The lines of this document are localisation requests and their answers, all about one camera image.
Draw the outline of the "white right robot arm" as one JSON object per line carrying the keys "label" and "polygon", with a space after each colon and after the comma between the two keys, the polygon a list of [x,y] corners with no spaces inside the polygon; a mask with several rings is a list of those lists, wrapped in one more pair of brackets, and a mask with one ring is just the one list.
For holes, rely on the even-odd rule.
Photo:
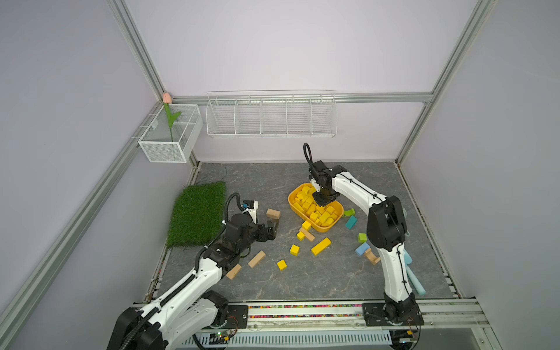
{"label": "white right robot arm", "polygon": [[384,307],[367,315],[391,325],[411,323],[421,327],[423,317],[408,281],[405,234],[408,232],[401,201],[367,187],[343,166],[328,167],[322,161],[309,164],[315,201],[326,206],[343,195],[367,214],[367,238],[378,251],[384,275]]}

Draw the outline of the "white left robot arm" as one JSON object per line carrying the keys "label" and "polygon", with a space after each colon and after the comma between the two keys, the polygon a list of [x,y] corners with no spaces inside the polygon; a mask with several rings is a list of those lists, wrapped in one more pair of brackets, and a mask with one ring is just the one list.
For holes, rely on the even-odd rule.
{"label": "white left robot arm", "polygon": [[176,349],[200,330],[224,325],[229,301],[212,287],[233,271],[253,243],[276,238],[278,220],[260,224],[254,218],[247,211],[233,215],[178,283],[141,309],[126,309],[116,321],[108,349]]}

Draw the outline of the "yellow plastic tub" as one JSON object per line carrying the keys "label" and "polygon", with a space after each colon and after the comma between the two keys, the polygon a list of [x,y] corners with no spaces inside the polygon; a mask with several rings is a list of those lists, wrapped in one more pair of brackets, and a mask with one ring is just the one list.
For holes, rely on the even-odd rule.
{"label": "yellow plastic tub", "polygon": [[304,183],[290,193],[288,203],[301,219],[318,232],[326,233],[343,217],[344,207],[338,201],[320,206],[313,197],[315,192],[312,184]]}

